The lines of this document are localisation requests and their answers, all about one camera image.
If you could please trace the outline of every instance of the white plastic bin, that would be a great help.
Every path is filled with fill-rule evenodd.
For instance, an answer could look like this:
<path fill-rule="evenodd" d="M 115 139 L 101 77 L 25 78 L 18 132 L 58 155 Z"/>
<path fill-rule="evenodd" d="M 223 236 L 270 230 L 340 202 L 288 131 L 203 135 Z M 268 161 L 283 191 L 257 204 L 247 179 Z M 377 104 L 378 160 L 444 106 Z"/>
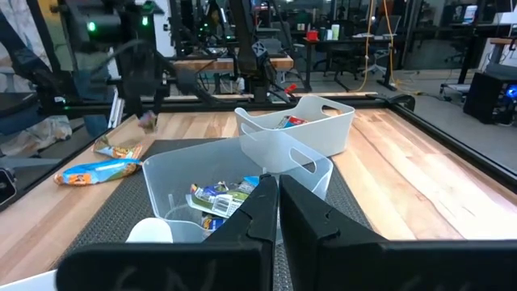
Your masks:
<path fill-rule="evenodd" d="M 333 167 L 328 158 L 289 135 L 263 131 L 156 154 L 144 161 L 143 171 L 154 215 L 167 221 L 174 242 L 200 243 L 207 236 L 200 226 L 201 211 L 185 199 L 192 183 L 237 183 L 266 171 L 291 175 L 324 200 Z"/>
<path fill-rule="evenodd" d="M 338 109 L 341 114 L 328 116 L 323 112 L 324 107 Z M 247 124 L 255 131 L 284 132 L 326 157 L 345 150 L 354 112 L 355 109 L 350 106 L 314 95 L 302 97 L 293 109 L 261 116 L 251 116 L 243 108 L 235 109 L 240 134 L 243 134 L 241 124 Z M 295 116 L 308 123 L 288 129 L 274 129 L 284 116 Z"/>

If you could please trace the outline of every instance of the plastic bin handle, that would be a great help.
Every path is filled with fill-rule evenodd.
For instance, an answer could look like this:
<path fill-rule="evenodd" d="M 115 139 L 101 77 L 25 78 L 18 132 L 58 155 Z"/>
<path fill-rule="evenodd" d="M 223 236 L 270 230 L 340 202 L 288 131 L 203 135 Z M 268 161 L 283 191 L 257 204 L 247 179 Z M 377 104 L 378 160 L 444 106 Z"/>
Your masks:
<path fill-rule="evenodd" d="M 354 113 L 355 109 L 351 106 L 341 104 L 339 102 L 335 102 L 326 98 L 318 97 L 318 96 L 304 96 L 300 99 L 299 104 L 307 104 L 304 106 L 314 108 L 316 105 L 321 106 L 320 110 L 322 114 L 328 115 L 323 111 L 323 107 L 327 106 L 333 108 L 335 110 L 339 110 L 343 114 Z"/>
<path fill-rule="evenodd" d="M 293 151 L 296 151 L 299 155 L 302 155 L 304 156 L 305 158 L 307 158 L 307 160 L 309 161 L 307 164 L 314 164 L 314 172 L 312 171 L 309 171 L 307 170 L 304 165 L 302 165 L 301 163 L 299 163 L 296 159 L 292 158 L 292 152 Z M 307 154 L 304 154 L 301 150 L 297 149 L 296 147 L 292 147 L 290 150 L 289 150 L 289 158 L 291 159 L 291 161 L 293 161 L 294 163 L 298 164 L 298 166 L 300 166 L 302 169 L 306 170 L 308 173 L 310 173 L 311 175 L 312 174 L 316 174 L 317 172 L 317 164 L 316 164 L 316 161 L 314 161 L 313 158 L 309 157 Z"/>

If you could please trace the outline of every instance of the glass wall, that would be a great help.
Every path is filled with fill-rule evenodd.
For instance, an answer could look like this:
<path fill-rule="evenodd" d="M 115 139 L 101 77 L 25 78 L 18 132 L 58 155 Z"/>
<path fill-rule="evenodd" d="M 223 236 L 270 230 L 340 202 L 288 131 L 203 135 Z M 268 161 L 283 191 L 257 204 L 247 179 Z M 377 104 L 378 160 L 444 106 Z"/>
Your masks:
<path fill-rule="evenodd" d="M 497 11 L 508 11 L 510 0 L 408 0 L 412 19 L 406 46 L 404 68 L 407 70 L 459 69 L 465 58 L 472 30 L 465 26 L 478 16 L 478 24 L 498 22 Z M 487 36 L 497 33 L 489 32 Z M 470 67 L 482 61 L 485 39 L 479 38 L 473 47 Z"/>

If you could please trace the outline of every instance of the wooden table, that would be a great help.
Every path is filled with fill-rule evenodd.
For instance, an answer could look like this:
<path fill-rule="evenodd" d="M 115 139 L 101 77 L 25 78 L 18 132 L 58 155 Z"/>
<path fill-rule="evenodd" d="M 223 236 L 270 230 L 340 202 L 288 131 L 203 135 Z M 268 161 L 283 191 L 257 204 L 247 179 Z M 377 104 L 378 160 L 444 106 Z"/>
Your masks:
<path fill-rule="evenodd" d="M 149 136 L 130 118 L 108 134 L 145 150 L 155 139 L 236 135 L 232 112 L 162 113 Z M 99 160 L 88 149 L 63 170 Z M 356 111 L 348 148 L 333 160 L 386 238 L 517 238 L 517 196 L 390 110 Z M 0 213 L 0 285 L 49 270 L 119 184 L 72 188 L 48 178 Z"/>
<path fill-rule="evenodd" d="M 271 63 L 279 71 L 287 71 L 292 69 L 294 61 L 290 56 L 272 58 Z M 191 70 L 207 70 L 207 71 L 233 71 L 233 60 L 194 60 L 194 61 L 175 61 L 175 67 L 188 68 Z"/>
<path fill-rule="evenodd" d="M 272 58 L 271 63 L 275 69 L 279 72 L 287 72 L 294 66 L 294 61 L 290 56 Z M 231 58 L 217 59 L 214 60 L 192 60 L 192 61 L 175 61 L 174 67 L 190 69 L 194 71 L 204 71 L 214 73 L 215 92 L 216 94 L 221 93 L 221 79 L 220 73 L 232 73 L 233 72 L 233 60 Z M 276 83 L 282 82 L 282 75 L 276 75 Z"/>

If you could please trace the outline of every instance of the black mat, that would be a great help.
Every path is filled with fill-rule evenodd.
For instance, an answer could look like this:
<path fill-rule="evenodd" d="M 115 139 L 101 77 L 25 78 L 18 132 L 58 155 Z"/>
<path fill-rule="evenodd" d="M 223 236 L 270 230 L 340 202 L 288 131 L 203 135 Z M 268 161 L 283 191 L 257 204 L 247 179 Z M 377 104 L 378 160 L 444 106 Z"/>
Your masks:
<path fill-rule="evenodd" d="M 155 141 L 143 159 L 165 151 L 195 146 L 210 141 L 216 141 L 216 139 Z M 330 178 L 326 201 L 348 217 L 367 228 L 371 228 L 336 166 L 334 166 L 334 172 Z M 78 247 L 92 243 L 125 242 L 131 229 L 146 217 L 153 217 L 153 210 L 151 209 L 149 194 L 145 186 L 144 173 L 139 171 L 122 181 L 101 209 L 70 244 L 65 254 Z M 292 289 L 288 274 L 284 247 L 279 245 L 275 254 L 275 290 Z"/>

